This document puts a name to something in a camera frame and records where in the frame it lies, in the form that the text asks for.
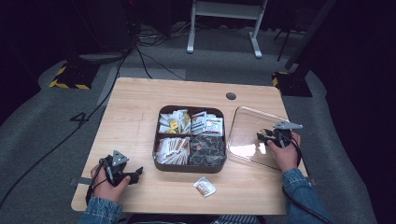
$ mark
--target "denim sleeve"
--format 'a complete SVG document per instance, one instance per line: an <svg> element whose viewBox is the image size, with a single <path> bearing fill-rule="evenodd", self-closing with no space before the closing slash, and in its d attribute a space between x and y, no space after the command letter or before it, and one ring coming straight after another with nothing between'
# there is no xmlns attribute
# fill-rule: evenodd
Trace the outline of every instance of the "denim sleeve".
<svg viewBox="0 0 396 224"><path fill-rule="evenodd" d="M119 221L122 205L102 198L91 198L78 224L113 224Z"/></svg>
<svg viewBox="0 0 396 224"><path fill-rule="evenodd" d="M329 214L323 207L318 195L315 190L312 189L311 185L306 181L305 177L298 169L291 169L283 173L283 185L285 191L289 196L297 201L298 203L304 205L310 210L320 214L321 216L330 219ZM316 217L308 214L301 208L295 206L289 200L286 202L286 211L288 213L288 223L323 223Z"/></svg>

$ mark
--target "transparent tray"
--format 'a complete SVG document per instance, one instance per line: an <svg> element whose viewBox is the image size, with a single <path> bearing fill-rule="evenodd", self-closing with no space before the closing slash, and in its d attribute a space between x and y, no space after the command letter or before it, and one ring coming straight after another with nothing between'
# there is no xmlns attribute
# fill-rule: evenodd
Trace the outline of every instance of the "transparent tray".
<svg viewBox="0 0 396 224"><path fill-rule="evenodd" d="M240 106L233 117L227 150L238 160L279 170L273 151L257 138L261 129L274 129L274 124L287 120L253 108Z"/></svg>

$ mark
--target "blue denim jacket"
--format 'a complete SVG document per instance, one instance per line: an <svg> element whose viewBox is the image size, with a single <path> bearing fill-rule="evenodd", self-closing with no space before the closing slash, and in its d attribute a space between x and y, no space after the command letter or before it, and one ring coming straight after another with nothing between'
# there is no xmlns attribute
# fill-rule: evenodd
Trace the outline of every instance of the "blue denim jacket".
<svg viewBox="0 0 396 224"><path fill-rule="evenodd" d="M298 169L291 169L282 175L285 191L295 201L315 211L323 217L330 219L329 214L321 204L318 195L306 181ZM319 219L312 217L304 210L296 207L289 201L286 202L289 224L316 224L322 223ZM79 224L117 223L122 212L122 205L101 198L91 198L88 207L81 217ZM220 216L213 224L255 224L258 220L254 216Z"/></svg>

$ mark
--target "wooden table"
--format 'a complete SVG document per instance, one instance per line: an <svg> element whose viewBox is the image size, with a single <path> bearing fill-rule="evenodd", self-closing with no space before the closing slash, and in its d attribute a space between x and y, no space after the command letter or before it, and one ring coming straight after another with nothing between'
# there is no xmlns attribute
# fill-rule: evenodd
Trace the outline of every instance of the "wooden table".
<svg viewBox="0 0 396 224"><path fill-rule="evenodd" d="M226 98L233 92L235 100ZM266 86L219 84L121 77L117 80L106 112L82 172L113 150L130 157L125 172L143 166L138 184L129 186L120 203L124 212L172 214L285 214L279 171L248 165L231 156L217 174L163 172L154 166L152 149L159 111L165 105L214 107L224 115L226 139L238 106L248 106L287 117L278 89ZM300 167L306 174L304 166ZM193 184L205 176L217 188L204 198ZM87 185L79 184L72 201L76 211L86 209Z"/></svg>

